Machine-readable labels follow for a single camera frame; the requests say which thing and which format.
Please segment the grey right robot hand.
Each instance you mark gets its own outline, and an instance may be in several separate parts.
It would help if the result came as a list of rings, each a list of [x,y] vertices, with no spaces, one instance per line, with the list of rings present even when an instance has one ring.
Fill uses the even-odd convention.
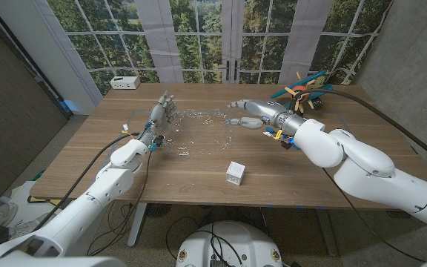
[[[289,113],[277,102],[257,99],[241,99],[228,105],[229,108],[242,108],[253,117],[226,119],[227,125],[239,125],[248,129],[260,129],[263,125],[270,125],[282,130],[284,134],[293,136],[299,127],[306,121],[300,115]]]

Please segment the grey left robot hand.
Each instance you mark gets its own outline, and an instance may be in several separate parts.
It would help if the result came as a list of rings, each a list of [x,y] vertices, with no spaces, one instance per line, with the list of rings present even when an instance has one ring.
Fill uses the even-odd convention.
[[[149,146],[165,135],[177,115],[176,102],[173,99],[174,95],[169,96],[168,91],[160,96],[150,112],[148,126],[137,138],[139,141]]]

